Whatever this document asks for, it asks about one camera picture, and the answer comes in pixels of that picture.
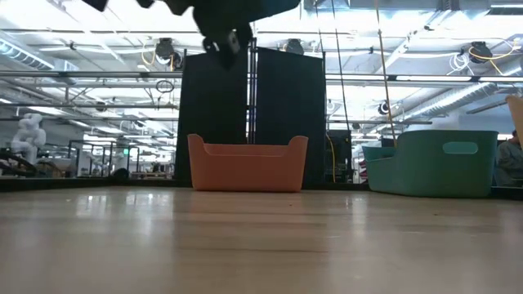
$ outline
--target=bin handle cutout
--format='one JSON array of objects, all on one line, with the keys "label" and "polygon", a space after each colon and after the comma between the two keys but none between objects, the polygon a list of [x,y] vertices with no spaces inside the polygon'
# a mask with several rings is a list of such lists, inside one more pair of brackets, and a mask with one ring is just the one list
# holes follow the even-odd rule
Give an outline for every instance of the bin handle cutout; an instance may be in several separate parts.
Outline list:
[{"label": "bin handle cutout", "polygon": [[448,142],[443,144],[446,154],[476,154],[479,147],[474,142]]}]

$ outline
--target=wooden floor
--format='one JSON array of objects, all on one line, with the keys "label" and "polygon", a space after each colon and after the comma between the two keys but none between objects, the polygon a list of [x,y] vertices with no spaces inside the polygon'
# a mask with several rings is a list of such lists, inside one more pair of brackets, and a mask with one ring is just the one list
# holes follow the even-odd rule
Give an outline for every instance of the wooden floor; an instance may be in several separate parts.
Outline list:
[{"label": "wooden floor", "polygon": [[366,192],[0,194],[0,293],[523,292],[523,205]]}]

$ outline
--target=white humanoid robot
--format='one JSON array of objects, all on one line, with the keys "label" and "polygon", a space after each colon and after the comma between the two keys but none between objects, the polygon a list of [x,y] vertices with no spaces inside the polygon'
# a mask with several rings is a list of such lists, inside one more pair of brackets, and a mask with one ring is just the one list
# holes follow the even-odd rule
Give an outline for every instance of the white humanoid robot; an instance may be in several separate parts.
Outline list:
[{"label": "white humanoid robot", "polygon": [[20,128],[11,142],[13,153],[22,152],[24,159],[31,164],[36,163],[38,147],[46,144],[46,132],[40,128],[42,115],[26,114],[18,122]]}]

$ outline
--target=teal plastic bin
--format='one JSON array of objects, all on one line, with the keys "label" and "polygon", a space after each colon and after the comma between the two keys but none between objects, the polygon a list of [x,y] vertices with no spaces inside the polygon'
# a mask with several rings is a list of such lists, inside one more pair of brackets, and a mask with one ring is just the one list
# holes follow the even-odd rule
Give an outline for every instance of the teal plastic bin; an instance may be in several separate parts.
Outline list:
[{"label": "teal plastic bin", "polygon": [[408,131],[390,148],[364,147],[372,191],[419,197],[490,194],[496,131]]}]

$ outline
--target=black partition panel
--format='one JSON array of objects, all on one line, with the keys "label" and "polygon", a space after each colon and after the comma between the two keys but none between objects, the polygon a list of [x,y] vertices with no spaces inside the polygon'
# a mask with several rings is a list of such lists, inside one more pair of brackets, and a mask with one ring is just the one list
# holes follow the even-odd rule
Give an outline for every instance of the black partition panel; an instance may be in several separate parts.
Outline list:
[{"label": "black partition panel", "polygon": [[175,178],[190,180],[187,135],[206,143],[245,144],[247,109],[247,52],[235,66],[224,69],[207,54],[187,56],[181,84]]},{"label": "black partition panel", "polygon": [[256,144],[286,145],[294,136],[307,136],[304,183],[323,181],[323,60],[258,48],[256,99]]}]

